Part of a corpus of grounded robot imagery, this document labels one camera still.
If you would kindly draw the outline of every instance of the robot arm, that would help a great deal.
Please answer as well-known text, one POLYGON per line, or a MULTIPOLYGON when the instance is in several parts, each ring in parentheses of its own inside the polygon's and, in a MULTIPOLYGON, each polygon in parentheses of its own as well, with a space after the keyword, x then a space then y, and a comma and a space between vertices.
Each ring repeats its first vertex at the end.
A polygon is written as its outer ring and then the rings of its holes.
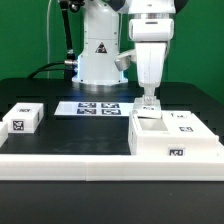
POLYGON ((135 49, 120 54, 115 64, 119 70, 126 70, 130 61, 137 64, 138 82, 144 88, 144 96, 134 104, 140 116, 161 117, 154 92, 160 85, 166 49, 174 34, 174 21, 169 15, 177 12, 177 4, 179 12, 186 3, 187 0, 126 0, 118 5, 115 0, 108 2, 112 8, 119 8, 118 12, 133 15, 129 37, 135 42, 135 49))

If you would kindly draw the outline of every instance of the sticker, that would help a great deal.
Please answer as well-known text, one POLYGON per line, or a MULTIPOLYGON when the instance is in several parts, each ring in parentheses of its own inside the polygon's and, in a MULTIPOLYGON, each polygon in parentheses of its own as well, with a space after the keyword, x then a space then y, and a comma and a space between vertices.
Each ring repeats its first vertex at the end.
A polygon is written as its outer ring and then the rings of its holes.
POLYGON ((24 131, 24 121, 12 121, 14 131, 24 131))
POLYGON ((194 132, 191 127, 179 127, 182 132, 194 132))
POLYGON ((96 103, 79 103, 78 107, 82 107, 82 108, 96 108, 96 103))
POLYGON ((102 110, 102 114, 103 115, 121 115, 121 111, 120 110, 116 110, 116 109, 103 109, 102 110))
POLYGON ((169 149, 169 156, 184 156, 184 149, 169 149))
POLYGON ((90 114, 90 115, 92 115, 92 114, 96 114, 96 109, 78 109, 77 110, 77 114, 90 114))
POLYGON ((19 112, 28 113, 31 109, 19 109, 19 112))
POLYGON ((97 50, 96 50, 95 53, 98 53, 98 54, 107 54, 107 50, 106 50, 103 42, 100 43, 100 46, 97 48, 97 50))
POLYGON ((155 110, 155 107, 152 106, 144 106, 143 110, 155 110))
POLYGON ((120 108, 119 103, 102 103, 102 108, 120 108))

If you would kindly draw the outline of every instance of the black mount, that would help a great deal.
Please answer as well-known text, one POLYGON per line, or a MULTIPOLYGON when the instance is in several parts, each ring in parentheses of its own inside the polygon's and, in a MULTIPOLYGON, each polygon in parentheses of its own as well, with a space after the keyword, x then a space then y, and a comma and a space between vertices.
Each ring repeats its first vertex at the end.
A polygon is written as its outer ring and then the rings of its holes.
MULTIPOLYGON (((67 60, 75 60, 75 53, 72 46, 72 37, 71 37, 71 30, 69 24, 69 17, 68 17, 68 9, 72 12, 76 13, 80 10, 82 6, 85 5, 84 0, 76 0, 76 1, 68 1, 68 0, 59 0, 58 1, 61 11, 62 17, 64 21, 64 30, 65 30, 65 37, 66 37, 66 46, 67 46, 67 60)), ((76 75, 74 66, 65 66, 64 70, 64 79, 71 80, 72 77, 76 75)))

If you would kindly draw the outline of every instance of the black cable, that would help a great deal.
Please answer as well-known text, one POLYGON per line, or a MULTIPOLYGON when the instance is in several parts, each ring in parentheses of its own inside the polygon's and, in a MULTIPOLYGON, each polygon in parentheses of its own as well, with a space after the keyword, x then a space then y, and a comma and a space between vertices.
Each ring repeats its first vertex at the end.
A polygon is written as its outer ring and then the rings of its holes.
POLYGON ((52 68, 52 69, 38 69, 27 76, 28 79, 34 78, 40 72, 50 72, 50 71, 73 71, 73 69, 63 69, 63 68, 52 68))
POLYGON ((64 61, 56 61, 56 62, 52 62, 52 63, 46 64, 46 65, 44 65, 44 66, 38 68, 37 71, 38 71, 38 70, 45 69, 45 68, 52 67, 52 66, 54 66, 54 65, 64 65, 64 63, 65 63, 64 61))

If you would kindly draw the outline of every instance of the white cube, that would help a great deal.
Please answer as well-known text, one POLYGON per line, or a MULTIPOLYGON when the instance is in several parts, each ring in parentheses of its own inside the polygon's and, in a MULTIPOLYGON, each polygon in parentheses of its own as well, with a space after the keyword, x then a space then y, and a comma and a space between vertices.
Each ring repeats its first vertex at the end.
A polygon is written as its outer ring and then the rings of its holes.
POLYGON ((7 123, 0 122, 0 147, 4 144, 7 138, 8 138, 7 123))
POLYGON ((42 103, 17 103, 4 117, 9 133, 34 133, 44 116, 42 103))

